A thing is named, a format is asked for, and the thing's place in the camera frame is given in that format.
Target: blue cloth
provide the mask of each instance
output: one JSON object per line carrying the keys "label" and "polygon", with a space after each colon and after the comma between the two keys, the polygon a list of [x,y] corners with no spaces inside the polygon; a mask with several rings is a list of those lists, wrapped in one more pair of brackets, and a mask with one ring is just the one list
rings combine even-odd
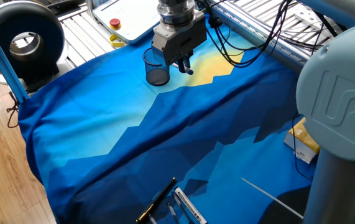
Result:
{"label": "blue cloth", "polygon": [[[172,177],[209,223],[257,223],[270,199],[241,177],[274,196],[309,184],[284,144],[296,74],[264,55],[232,68],[208,40],[191,58],[193,76],[171,69],[167,85],[150,86],[142,53],[151,37],[20,105],[29,165],[59,223],[133,223]],[[230,40],[251,46],[235,33]],[[314,172],[300,161],[299,169]],[[154,217],[173,222],[165,204]]]}

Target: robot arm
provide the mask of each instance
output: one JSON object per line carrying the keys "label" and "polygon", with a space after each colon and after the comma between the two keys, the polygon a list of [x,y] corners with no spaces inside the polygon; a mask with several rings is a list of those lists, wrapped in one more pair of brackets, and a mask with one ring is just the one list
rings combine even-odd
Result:
{"label": "robot arm", "polygon": [[205,15],[195,9],[194,0],[159,0],[160,24],[154,28],[152,50],[165,65],[178,64],[185,73],[190,68],[193,49],[206,40]]}

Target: black cable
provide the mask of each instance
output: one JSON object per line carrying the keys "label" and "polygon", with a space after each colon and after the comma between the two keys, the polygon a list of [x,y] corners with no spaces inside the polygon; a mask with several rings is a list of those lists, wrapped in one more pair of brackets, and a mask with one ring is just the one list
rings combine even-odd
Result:
{"label": "black cable", "polygon": [[324,23],[322,23],[320,33],[318,34],[318,37],[316,37],[313,50],[311,51],[311,56],[313,56],[313,54],[314,54],[314,50],[315,50],[316,43],[318,42],[318,39],[320,38],[320,35],[321,35],[321,33],[322,33],[322,29],[323,29],[323,28],[324,28]]}
{"label": "black cable", "polygon": [[12,108],[6,109],[6,112],[7,112],[7,113],[9,113],[10,111],[12,111],[11,114],[10,114],[10,117],[9,117],[9,121],[7,122],[7,127],[9,127],[9,128],[15,128],[15,127],[17,127],[17,126],[19,125],[19,123],[17,123],[15,126],[10,126],[10,122],[11,122],[11,118],[13,117],[14,113],[15,113],[15,112],[18,113],[18,105],[19,105],[19,103],[18,103],[18,101],[16,100],[16,98],[14,97],[14,95],[13,95],[13,93],[12,93],[11,91],[9,92],[9,95],[10,95],[10,97],[11,97],[11,98],[13,99],[13,101],[14,101],[14,106],[13,106]]}
{"label": "black cable", "polygon": [[293,133],[293,151],[294,151],[294,156],[295,156],[295,167],[296,167],[296,171],[302,175],[304,178],[306,178],[308,181],[310,181],[311,183],[313,182],[310,178],[308,178],[306,175],[302,174],[299,171],[299,168],[297,167],[297,157],[296,157],[296,135],[295,135],[295,119],[296,116],[298,115],[298,111],[296,110],[295,116],[292,119],[292,133]]}
{"label": "black cable", "polygon": [[318,16],[318,18],[321,19],[321,21],[325,24],[326,28],[329,30],[329,32],[331,32],[333,37],[336,37],[338,34],[336,33],[336,31],[334,31],[333,27],[331,26],[331,24],[325,19],[324,15],[322,15],[321,13],[313,10],[313,12]]}
{"label": "black cable", "polygon": [[222,3],[222,2],[225,2],[225,1],[228,1],[228,0],[221,0],[220,2],[214,3],[214,4],[211,5],[210,7],[215,7],[215,6],[217,6],[218,4],[220,4],[220,3]]}
{"label": "black cable", "polygon": [[[210,20],[209,23],[211,24],[211,27],[214,28],[214,31],[216,32],[216,35],[218,37],[219,43],[221,44],[221,47],[218,47],[216,41],[214,40],[214,38],[211,36],[210,32],[208,30],[206,30],[206,32],[208,33],[208,35],[210,36],[212,42],[214,43],[214,45],[216,46],[216,48],[219,50],[220,54],[224,57],[224,59],[226,59],[231,65],[237,67],[237,68],[244,68],[244,67],[248,67],[250,66],[257,58],[259,58],[259,56],[265,51],[265,49],[267,48],[267,46],[270,44],[271,40],[275,37],[277,37],[277,40],[275,42],[274,48],[271,52],[274,51],[277,42],[279,40],[279,37],[281,35],[281,31],[282,31],[282,27],[284,25],[285,22],[285,18],[286,18],[286,14],[287,14],[287,10],[289,8],[289,6],[291,6],[291,2],[292,0],[283,0],[279,6],[278,9],[278,13],[277,16],[275,18],[274,24],[271,28],[270,34],[267,37],[267,39],[265,40],[265,42],[258,46],[258,47],[251,47],[248,49],[242,49],[239,47],[234,46],[233,44],[231,44],[230,42],[228,42],[227,38],[224,37],[223,33],[221,32],[221,30],[219,29],[219,26],[221,25],[221,21],[217,18],[217,17],[213,17],[213,9],[211,7],[215,6],[216,4],[210,6],[209,2],[207,0],[199,0],[204,7],[206,8],[206,10],[208,11],[209,15],[210,15]],[[279,23],[279,28],[277,29],[276,32],[274,32],[275,28],[277,27]],[[237,49],[237,50],[254,50],[254,49],[259,49],[259,53],[257,55],[255,55],[252,59],[245,61],[245,62],[236,62],[234,61],[230,55],[228,54],[226,47],[225,47],[225,43],[227,43],[228,45],[230,45],[232,48]]]}
{"label": "black cable", "polygon": [[[284,14],[284,18],[286,16],[286,12],[287,12],[287,9],[288,9],[288,6],[289,6],[289,3],[290,3],[291,0],[284,0],[280,7],[279,7],[279,12],[277,13],[277,17],[275,18],[275,21],[274,21],[274,24],[273,24],[273,27],[271,29],[271,32],[270,32],[270,35],[268,36],[265,44],[263,45],[263,47],[261,48],[260,52],[252,59],[246,61],[246,62],[241,62],[241,63],[238,63],[238,62],[234,62],[231,58],[228,57],[227,53],[226,53],[226,49],[225,47],[222,45],[222,49],[224,51],[224,54],[227,55],[227,58],[228,58],[228,61],[234,65],[236,67],[239,67],[239,68],[243,68],[243,67],[247,67],[249,65],[251,65],[260,55],[262,52],[264,52],[264,50],[266,49],[266,47],[268,46],[268,44],[270,43],[270,41],[275,37],[275,35],[277,35],[281,30],[282,30],[282,26],[283,26],[283,23],[280,23],[280,27],[278,29],[278,31],[276,33],[274,33],[274,30],[278,24],[278,21],[279,19],[281,18],[281,15]],[[216,34],[218,35],[218,38],[219,38],[219,41],[220,41],[220,33],[221,31],[219,29],[216,29]]]}

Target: wire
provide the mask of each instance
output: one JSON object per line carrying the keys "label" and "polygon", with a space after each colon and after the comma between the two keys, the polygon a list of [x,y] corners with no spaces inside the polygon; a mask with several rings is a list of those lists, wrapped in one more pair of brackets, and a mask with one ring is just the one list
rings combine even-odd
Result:
{"label": "wire", "polygon": [[[225,2],[225,1],[227,1],[227,0],[222,0],[222,1],[220,1],[220,2],[217,2],[217,3],[213,4],[211,7],[213,7],[213,6],[217,5],[217,4],[220,4],[220,3],[222,3],[222,2]],[[297,3],[297,2],[293,2],[293,3],[291,3],[291,4],[288,5],[288,8],[290,8],[290,7],[292,7],[292,6],[296,5],[296,4],[298,4],[298,3]],[[257,22],[261,23],[262,25],[267,26],[268,28],[271,28],[270,25],[268,25],[267,23],[261,21],[260,19],[258,19],[258,18],[256,18],[256,17],[250,15],[250,14],[247,13],[245,10],[243,10],[243,9],[241,9],[241,8],[240,8],[240,10],[241,10],[242,12],[245,12],[245,13],[246,13],[249,17],[251,17],[253,20],[256,20]],[[283,30],[282,32],[291,32],[291,33],[301,34],[301,33],[314,33],[314,32],[319,32],[319,31],[320,31],[320,30],[301,31],[301,32],[300,32],[300,31],[297,31],[297,32],[296,32],[296,31],[288,31],[288,30],[292,30],[292,29],[299,29],[299,28],[308,27],[308,26],[311,25],[311,24],[308,24],[308,25],[306,25],[306,26],[301,26],[301,27],[296,27],[296,28],[291,28],[291,29]],[[311,49],[312,49],[312,45],[311,45],[311,46],[309,45],[309,46],[307,46],[307,47],[306,47],[306,46],[303,46],[303,44],[305,45],[305,44],[307,44],[307,43],[304,43],[304,42],[301,42],[301,41],[298,41],[298,40],[293,40],[293,39],[291,39],[291,38],[289,38],[289,37],[286,37],[286,36],[282,35],[281,32],[279,33],[279,36],[283,37],[284,40],[287,41],[287,42],[289,42],[290,44],[292,44],[292,41],[295,41],[296,43],[293,44],[293,45],[296,45],[297,47],[301,47],[301,48],[307,49],[307,50],[311,50]]]}
{"label": "wire", "polygon": [[[219,3],[225,2],[227,0],[221,0],[220,2],[217,2],[217,3],[213,4],[213,5],[210,5],[208,0],[198,0],[198,1],[201,2],[202,5],[204,5],[204,7],[206,8],[206,11],[208,11],[209,15],[211,16],[209,23],[213,24],[213,26],[211,24],[211,27],[214,27],[214,31],[216,32],[217,39],[218,39],[219,43],[216,43],[216,41],[211,36],[211,34],[210,34],[210,32],[208,30],[206,32],[208,33],[208,35],[211,38],[212,42],[214,43],[216,48],[219,50],[220,54],[224,57],[224,59],[227,60],[231,65],[233,65],[233,66],[235,66],[237,68],[245,68],[245,67],[250,66],[266,50],[267,46],[270,43],[272,43],[272,40],[275,37],[277,37],[277,38],[275,40],[275,43],[272,43],[274,45],[274,47],[271,50],[269,55],[271,55],[274,52],[274,50],[275,50],[280,38],[282,38],[284,41],[286,41],[286,42],[288,42],[288,43],[290,43],[292,45],[295,45],[297,47],[301,47],[301,48],[306,49],[306,50],[312,50],[314,47],[315,47],[315,49],[319,49],[319,48],[322,47],[322,45],[307,44],[307,43],[304,43],[304,42],[301,42],[301,41],[298,41],[298,40],[291,39],[291,38],[289,38],[289,37],[287,37],[285,35],[282,35],[282,27],[284,26],[285,18],[286,18],[286,15],[287,15],[287,10],[292,5],[294,5],[294,3],[291,3],[292,0],[283,0],[281,2],[280,6],[279,6],[279,9],[277,11],[277,16],[275,18],[274,24],[271,27],[270,34],[266,38],[265,42],[262,45],[260,45],[260,46],[250,47],[250,48],[247,48],[247,49],[236,47],[233,44],[231,44],[228,41],[228,38],[225,38],[225,36],[223,35],[223,33],[221,32],[221,30],[219,28],[221,22],[219,21],[219,19],[217,17],[213,16],[212,7],[217,5],[217,4],[219,4]],[[230,56],[233,56],[233,55],[228,54],[228,51],[226,50],[226,47],[225,47],[226,44],[228,44],[230,47],[232,47],[232,48],[234,48],[236,50],[242,50],[241,54],[243,54],[244,51],[255,50],[255,49],[259,49],[259,53],[257,55],[255,55],[253,58],[251,58],[250,60],[248,60],[248,61],[236,62],[230,57]]]}
{"label": "wire", "polygon": [[[219,48],[218,45],[216,44],[216,42],[214,41],[213,37],[210,35],[210,32],[207,30],[208,35],[211,37],[212,42],[215,44],[215,46],[217,47],[217,49],[219,50],[219,52],[223,55],[223,57],[233,66],[238,67],[238,68],[244,68],[247,66],[250,66],[266,49],[266,47],[269,45],[270,41],[278,34],[280,33],[280,31],[282,30],[282,26],[283,26],[283,22],[285,21],[285,17],[286,17],[286,12],[287,9],[289,7],[289,3],[292,0],[284,0],[282,1],[280,7],[279,7],[279,11],[277,13],[277,17],[275,18],[275,22],[273,24],[273,27],[271,28],[271,32],[270,35],[267,37],[266,41],[264,44],[262,44],[261,49],[259,51],[259,53],[254,56],[252,59],[246,61],[246,62],[235,62],[233,59],[231,59],[229,57],[229,54],[227,53],[226,47],[223,45],[223,39],[225,40],[225,38],[222,38],[222,33],[220,31],[220,29],[218,27],[214,28],[216,35],[218,37],[218,40],[221,44],[221,47]],[[207,0],[205,0],[204,2],[205,8],[206,10],[209,12],[210,16],[213,16],[213,12],[212,12],[212,8],[210,7],[210,5],[208,4]],[[277,27],[278,21],[279,19],[283,17],[282,19],[282,23],[280,23],[280,27],[278,28],[278,30],[276,32],[274,32],[275,28]]]}
{"label": "wire", "polygon": [[318,39],[320,38],[321,33],[322,33],[322,31],[320,31],[320,33],[318,34],[318,37],[316,37],[313,50],[311,51],[311,56],[313,56],[313,54],[314,54],[314,50],[315,50],[315,47],[316,47],[316,43],[318,42]]}
{"label": "wire", "polygon": [[9,128],[16,128],[16,127],[19,125],[19,123],[17,123],[15,126],[10,126],[10,122],[11,122],[11,118],[13,117],[14,113],[15,113],[15,112],[18,113],[18,106],[19,106],[19,103],[18,103],[18,101],[16,100],[16,98],[14,97],[14,95],[13,95],[13,93],[12,93],[11,91],[9,91],[9,95],[10,95],[10,97],[11,97],[11,98],[13,99],[13,101],[14,101],[14,106],[13,106],[12,108],[6,109],[6,112],[7,112],[7,113],[9,113],[10,111],[12,111],[11,114],[10,114],[10,117],[9,117],[9,121],[7,122],[7,127],[9,127]]}
{"label": "wire", "polygon": [[296,110],[295,112],[295,116],[292,119],[292,133],[293,133],[293,151],[294,151],[294,156],[295,156],[295,167],[296,167],[296,171],[302,175],[304,178],[306,178],[308,181],[310,181],[311,183],[313,182],[310,178],[308,178],[306,175],[302,174],[299,171],[299,168],[297,167],[297,157],[296,157],[296,135],[295,135],[295,119],[296,116],[298,115],[298,111]]}

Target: black pen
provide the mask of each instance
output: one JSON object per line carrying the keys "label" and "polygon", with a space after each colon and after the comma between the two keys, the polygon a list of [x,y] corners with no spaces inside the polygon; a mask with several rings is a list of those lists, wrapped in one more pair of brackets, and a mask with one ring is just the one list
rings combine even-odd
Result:
{"label": "black pen", "polygon": [[183,213],[185,216],[188,218],[188,223],[189,224],[194,224],[194,222],[191,220],[191,218],[188,216],[187,212],[185,211],[183,205],[180,203],[180,200],[178,199],[177,195],[175,192],[172,192],[173,198],[175,199],[177,205],[183,210]]}
{"label": "black pen", "polygon": [[173,189],[173,186],[175,184],[176,178],[173,177],[169,184],[153,199],[151,204],[144,210],[144,212],[141,213],[140,217],[136,220],[136,222],[140,223],[143,222],[143,220],[145,220],[146,218],[148,218],[148,214],[159,206],[160,202],[166,197],[167,194],[169,194],[170,190]]}
{"label": "black pen", "polygon": [[167,206],[168,206],[168,208],[170,210],[170,213],[172,214],[173,218],[175,219],[176,224],[179,224],[178,218],[177,218],[176,213],[175,213],[175,210],[173,209],[173,207],[170,205],[169,202],[167,202]]}

